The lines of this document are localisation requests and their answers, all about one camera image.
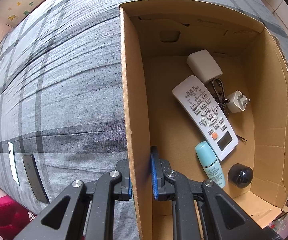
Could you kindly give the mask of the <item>large white power adapter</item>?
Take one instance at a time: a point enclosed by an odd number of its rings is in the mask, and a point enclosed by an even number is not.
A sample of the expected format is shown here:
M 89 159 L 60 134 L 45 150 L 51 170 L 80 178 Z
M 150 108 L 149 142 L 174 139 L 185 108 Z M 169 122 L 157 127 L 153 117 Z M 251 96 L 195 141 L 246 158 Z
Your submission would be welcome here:
M 187 64 L 194 75 L 204 84 L 222 75 L 221 68 L 205 49 L 190 54 L 187 58 Z

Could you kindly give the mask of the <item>black round earbud case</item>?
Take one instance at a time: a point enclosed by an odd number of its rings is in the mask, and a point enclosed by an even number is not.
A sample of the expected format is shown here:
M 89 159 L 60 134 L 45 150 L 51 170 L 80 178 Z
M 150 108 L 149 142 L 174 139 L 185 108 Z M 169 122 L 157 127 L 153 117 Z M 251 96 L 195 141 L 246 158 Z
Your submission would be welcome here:
M 246 188 L 248 185 L 250 185 L 252 179 L 252 168 L 243 164 L 234 164 L 228 172 L 228 181 L 240 189 Z

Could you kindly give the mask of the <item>light blue lotion bottle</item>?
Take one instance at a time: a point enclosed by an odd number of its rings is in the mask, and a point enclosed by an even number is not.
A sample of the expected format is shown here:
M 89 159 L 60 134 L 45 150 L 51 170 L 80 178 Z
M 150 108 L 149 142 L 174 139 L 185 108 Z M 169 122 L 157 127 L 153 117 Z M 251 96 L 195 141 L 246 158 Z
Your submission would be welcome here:
M 196 145 L 195 151 L 207 177 L 223 189 L 226 186 L 224 173 L 211 146 L 203 141 Z

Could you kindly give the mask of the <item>grey plaid bed cover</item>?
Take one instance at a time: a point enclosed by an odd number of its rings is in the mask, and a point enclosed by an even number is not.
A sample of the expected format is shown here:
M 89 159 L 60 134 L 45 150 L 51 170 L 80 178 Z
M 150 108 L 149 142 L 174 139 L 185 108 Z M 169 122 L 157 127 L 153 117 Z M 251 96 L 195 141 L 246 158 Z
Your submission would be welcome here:
M 0 187 L 35 213 L 45 204 L 32 193 L 23 155 L 35 156 L 50 200 L 128 158 L 120 6 L 135 1 L 143 0 L 47 0 L 0 42 Z M 288 63 L 288 37 L 261 0 L 192 1 L 258 20 Z M 141 239 L 135 197 L 116 204 L 114 239 Z

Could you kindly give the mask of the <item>white remote control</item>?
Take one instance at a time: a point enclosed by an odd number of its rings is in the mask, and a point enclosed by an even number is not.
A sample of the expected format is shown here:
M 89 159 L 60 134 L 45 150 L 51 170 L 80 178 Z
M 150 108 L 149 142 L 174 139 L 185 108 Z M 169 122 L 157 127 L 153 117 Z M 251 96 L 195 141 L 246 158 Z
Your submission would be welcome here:
M 231 124 L 206 86 L 194 75 L 172 90 L 173 96 L 199 128 L 220 161 L 237 146 Z

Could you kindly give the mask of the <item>white smartphone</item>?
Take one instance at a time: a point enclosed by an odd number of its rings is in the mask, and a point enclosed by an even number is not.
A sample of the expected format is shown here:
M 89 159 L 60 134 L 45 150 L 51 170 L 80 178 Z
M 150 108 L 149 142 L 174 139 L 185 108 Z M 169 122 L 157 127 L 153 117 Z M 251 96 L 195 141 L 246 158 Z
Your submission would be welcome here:
M 16 160 L 15 160 L 14 144 L 8 141 L 7 145 L 8 145 L 8 151 L 9 151 L 9 163 L 11 167 L 12 177 L 13 177 L 13 180 L 20 186 Z

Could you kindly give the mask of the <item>brown cardboard box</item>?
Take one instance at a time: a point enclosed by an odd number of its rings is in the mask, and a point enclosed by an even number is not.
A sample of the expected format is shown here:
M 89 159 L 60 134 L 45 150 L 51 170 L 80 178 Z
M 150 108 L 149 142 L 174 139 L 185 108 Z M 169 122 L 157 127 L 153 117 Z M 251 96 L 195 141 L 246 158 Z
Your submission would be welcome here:
M 279 42 L 258 20 L 192 0 L 124 3 L 121 12 L 123 101 L 130 174 L 141 239 L 172 239 L 171 204 L 153 200 L 150 148 L 191 180 L 206 179 L 195 147 L 221 151 L 228 174 L 248 166 L 253 179 L 225 192 L 260 226 L 288 197 L 288 63 Z M 220 116 L 212 86 L 195 80 L 187 58 L 208 51 L 228 94 L 246 96 L 244 111 Z

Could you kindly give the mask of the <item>black smartphone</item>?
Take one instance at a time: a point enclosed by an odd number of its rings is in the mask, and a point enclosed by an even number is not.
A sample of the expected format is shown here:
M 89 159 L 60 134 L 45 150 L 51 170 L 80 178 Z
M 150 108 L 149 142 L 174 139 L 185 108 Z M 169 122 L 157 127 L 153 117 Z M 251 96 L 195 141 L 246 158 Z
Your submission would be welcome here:
M 28 178 L 28 182 L 31 186 L 34 196 L 40 202 L 49 204 L 49 198 L 41 182 L 41 178 L 38 172 L 34 155 L 32 154 L 23 155 L 23 163 Z

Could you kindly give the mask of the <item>red mattress sheet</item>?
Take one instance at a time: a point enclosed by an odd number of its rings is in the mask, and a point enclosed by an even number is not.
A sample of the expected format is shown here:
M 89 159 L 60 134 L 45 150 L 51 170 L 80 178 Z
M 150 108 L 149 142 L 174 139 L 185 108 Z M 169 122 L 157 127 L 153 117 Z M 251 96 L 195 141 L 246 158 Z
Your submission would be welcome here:
M 30 223 L 28 210 L 9 196 L 0 198 L 0 236 L 14 237 Z

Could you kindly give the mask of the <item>small white charger cube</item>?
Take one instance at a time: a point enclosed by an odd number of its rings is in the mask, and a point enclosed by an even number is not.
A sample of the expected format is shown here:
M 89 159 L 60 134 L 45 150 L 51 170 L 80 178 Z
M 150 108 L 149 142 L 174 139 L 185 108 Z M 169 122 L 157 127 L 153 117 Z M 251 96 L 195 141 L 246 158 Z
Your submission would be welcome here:
M 231 113 L 243 112 L 246 109 L 247 104 L 250 102 L 250 99 L 239 90 L 229 94 L 227 99 L 229 100 L 227 107 Z

